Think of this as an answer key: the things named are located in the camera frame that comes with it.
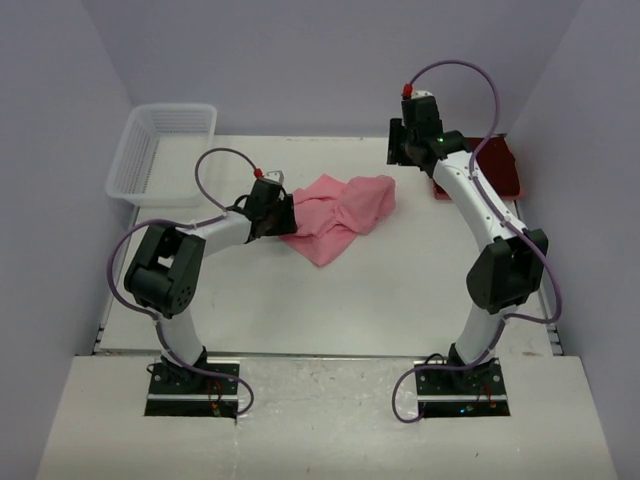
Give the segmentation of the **pink t shirt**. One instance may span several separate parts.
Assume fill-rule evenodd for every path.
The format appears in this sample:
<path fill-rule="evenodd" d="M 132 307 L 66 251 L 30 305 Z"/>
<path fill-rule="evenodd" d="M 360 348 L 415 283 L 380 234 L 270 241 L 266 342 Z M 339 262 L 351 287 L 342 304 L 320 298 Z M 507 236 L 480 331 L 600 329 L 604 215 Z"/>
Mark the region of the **pink t shirt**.
<path fill-rule="evenodd" d="M 297 232 L 280 239 L 317 267 L 339 257 L 396 208 L 396 181 L 386 175 L 341 182 L 321 175 L 293 192 Z"/>

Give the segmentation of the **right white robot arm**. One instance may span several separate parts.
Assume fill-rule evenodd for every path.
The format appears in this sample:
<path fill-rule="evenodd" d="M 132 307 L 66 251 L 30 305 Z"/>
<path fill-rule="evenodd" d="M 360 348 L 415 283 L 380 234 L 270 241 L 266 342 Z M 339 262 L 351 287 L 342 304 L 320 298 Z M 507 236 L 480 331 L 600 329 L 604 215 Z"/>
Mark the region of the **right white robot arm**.
<path fill-rule="evenodd" d="M 548 238 L 512 215 L 473 159 L 468 140 L 444 130 L 432 94 L 407 88 L 401 108 L 401 117 L 390 122 L 388 164 L 416 166 L 434 180 L 461 213 L 479 251 L 466 276 L 472 307 L 463 332 L 445 362 L 426 365 L 422 374 L 467 393 L 492 364 L 508 316 L 539 289 Z"/>

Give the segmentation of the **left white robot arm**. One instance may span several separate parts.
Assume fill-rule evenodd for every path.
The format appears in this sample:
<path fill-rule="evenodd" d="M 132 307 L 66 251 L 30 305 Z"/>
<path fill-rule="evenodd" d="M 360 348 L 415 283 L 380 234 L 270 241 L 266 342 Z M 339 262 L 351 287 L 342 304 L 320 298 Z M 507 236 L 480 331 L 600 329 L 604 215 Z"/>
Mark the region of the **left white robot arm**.
<path fill-rule="evenodd" d="M 225 214 L 196 225 L 156 220 L 146 227 L 124 277 L 136 308 L 151 315 L 162 359 L 183 391 L 201 390 L 213 375 L 190 312 L 203 260 L 262 237 L 297 231 L 293 196 L 280 180 L 261 177 Z"/>

